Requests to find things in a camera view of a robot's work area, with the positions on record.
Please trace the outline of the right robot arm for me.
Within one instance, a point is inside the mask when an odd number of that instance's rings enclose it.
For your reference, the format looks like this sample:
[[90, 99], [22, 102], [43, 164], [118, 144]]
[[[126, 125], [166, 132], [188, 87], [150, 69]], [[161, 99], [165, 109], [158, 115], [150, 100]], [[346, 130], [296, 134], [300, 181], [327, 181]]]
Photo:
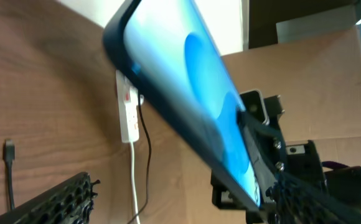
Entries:
[[313, 141], [287, 145], [282, 113], [278, 96], [225, 96], [222, 161], [241, 191], [212, 175], [213, 204], [247, 223], [361, 223], [361, 167], [322, 161]]

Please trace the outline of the white power strip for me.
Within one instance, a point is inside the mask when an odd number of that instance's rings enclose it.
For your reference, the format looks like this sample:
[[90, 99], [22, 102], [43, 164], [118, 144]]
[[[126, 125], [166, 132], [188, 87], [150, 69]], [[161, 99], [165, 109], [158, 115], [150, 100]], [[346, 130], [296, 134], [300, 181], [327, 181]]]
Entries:
[[119, 70], [116, 70], [116, 92], [121, 140], [123, 143], [136, 142], [139, 139], [138, 90]]

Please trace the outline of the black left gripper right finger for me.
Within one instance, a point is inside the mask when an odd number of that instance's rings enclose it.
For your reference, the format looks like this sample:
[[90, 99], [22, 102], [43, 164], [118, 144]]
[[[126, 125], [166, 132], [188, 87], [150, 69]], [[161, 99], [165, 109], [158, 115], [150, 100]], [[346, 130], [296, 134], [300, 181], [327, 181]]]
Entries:
[[276, 174], [266, 194], [275, 203], [278, 223], [361, 224], [360, 212], [287, 172]]

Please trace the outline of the blue Galaxy smartphone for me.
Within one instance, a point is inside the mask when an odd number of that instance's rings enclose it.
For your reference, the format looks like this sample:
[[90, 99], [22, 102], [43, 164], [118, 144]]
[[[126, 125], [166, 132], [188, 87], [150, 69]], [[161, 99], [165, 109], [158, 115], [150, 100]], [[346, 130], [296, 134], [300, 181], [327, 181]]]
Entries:
[[114, 66], [250, 210], [261, 205], [237, 123], [245, 106], [192, 0], [127, 0], [103, 32]]

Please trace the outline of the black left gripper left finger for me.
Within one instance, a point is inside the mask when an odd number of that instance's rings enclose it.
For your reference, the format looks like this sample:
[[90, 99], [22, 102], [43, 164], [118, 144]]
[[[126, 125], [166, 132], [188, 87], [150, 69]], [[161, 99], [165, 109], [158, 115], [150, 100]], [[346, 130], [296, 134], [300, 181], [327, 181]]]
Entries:
[[98, 195], [93, 188], [100, 183], [80, 172], [0, 215], [0, 224], [89, 224]]

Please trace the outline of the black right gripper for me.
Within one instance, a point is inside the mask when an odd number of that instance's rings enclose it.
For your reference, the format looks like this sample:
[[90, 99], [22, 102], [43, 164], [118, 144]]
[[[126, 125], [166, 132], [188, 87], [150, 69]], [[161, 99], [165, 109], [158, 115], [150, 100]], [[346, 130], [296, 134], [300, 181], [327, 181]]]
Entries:
[[315, 144], [288, 146], [279, 119], [284, 110], [278, 95], [242, 95], [247, 111], [237, 114], [237, 126], [255, 173], [253, 195], [260, 200], [258, 209], [242, 204], [215, 175], [211, 176], [212, 203], [221, 210], [244, 210], [248, 218], [280, 216], [280, 181], [283, 172], [322, 193], [327, 192], [326, 177]]

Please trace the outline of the brown cardboard panel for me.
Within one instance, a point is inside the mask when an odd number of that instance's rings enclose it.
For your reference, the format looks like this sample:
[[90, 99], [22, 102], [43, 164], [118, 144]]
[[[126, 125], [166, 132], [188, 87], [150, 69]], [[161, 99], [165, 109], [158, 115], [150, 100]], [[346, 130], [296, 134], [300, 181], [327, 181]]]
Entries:
[[278, 95], [287, 143], [313, 140], [324, 161], [361, 166], [361, 48], [356, 28], [223, 57], [240, 92]]

